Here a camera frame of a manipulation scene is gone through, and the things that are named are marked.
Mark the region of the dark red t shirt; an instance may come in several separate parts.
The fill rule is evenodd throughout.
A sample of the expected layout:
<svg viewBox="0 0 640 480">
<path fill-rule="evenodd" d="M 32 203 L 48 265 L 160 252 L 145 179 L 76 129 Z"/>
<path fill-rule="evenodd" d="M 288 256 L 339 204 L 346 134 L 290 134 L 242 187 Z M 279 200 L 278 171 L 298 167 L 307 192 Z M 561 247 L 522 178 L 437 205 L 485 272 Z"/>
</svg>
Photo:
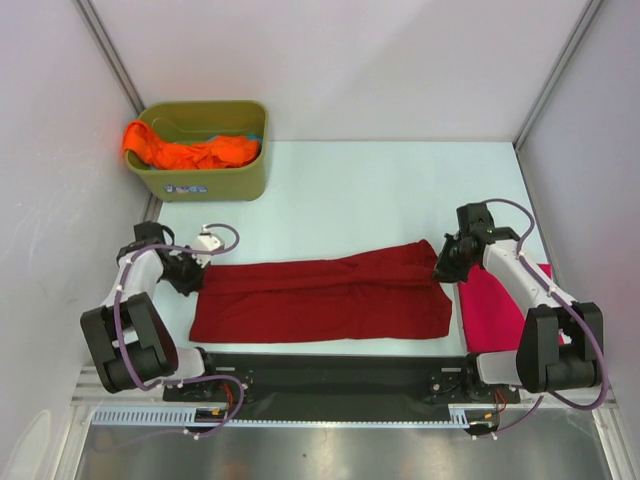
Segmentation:
<svg viewBox="0 0 640 480">
<path fill-rule="evenodd" d="M 449 333 L 452 302 L 425 241 L 339 259 L 215 265 L 198 294 L 199 343 L 428 340 Z"/>
</svg>

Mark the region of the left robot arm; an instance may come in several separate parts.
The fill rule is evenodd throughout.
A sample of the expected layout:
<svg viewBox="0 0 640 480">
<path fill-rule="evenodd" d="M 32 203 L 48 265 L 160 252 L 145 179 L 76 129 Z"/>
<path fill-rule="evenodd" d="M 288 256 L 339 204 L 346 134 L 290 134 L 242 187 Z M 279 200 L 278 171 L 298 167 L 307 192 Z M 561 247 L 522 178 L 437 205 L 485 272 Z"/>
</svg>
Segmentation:
<svg viewBox="0 0 640 480">
<path fill-rule="evenodd" d="M 220 374 L 205 365 L 202 349 L 175 345 L 153 303 L 161 281 L 185 296 L 201 290 L 209 258 L 172 254 L 174 233 L 157 222 L 135 225 L 134 235 L 118 252 L 118 276 L 106 299 L 80 318 L 98 377 L 112 394 L 186 379 L 191 393 L 210 399 L 220 390 Z"/>
</svg>

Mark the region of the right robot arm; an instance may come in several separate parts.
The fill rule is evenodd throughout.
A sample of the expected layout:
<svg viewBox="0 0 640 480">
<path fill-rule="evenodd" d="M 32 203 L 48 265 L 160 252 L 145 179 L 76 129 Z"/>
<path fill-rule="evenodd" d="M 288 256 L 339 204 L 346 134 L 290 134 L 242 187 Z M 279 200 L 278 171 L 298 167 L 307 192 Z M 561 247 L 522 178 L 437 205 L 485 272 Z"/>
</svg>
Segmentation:
<svg viewBox="0 0 640 480">
<path fill-rule="evenodd" d="M 528 392 L 559 397 L 565 390 L 608 390 L 604 360 L 603 313 L 593 302 L 579 302 L 555 284 L 531 261 L 524 249 L 535 228 L 533 215 L 514 201 L 503 199 L 529 220 L 524 234 L 494 223 L 490 199 L 456 209 L 458 231 L 445 235 L 432 278 L 440 283 L 466 282 L 479 267 L 500 282 L 525 322 L 515 351 L 519 385 Z"/>
</svg>

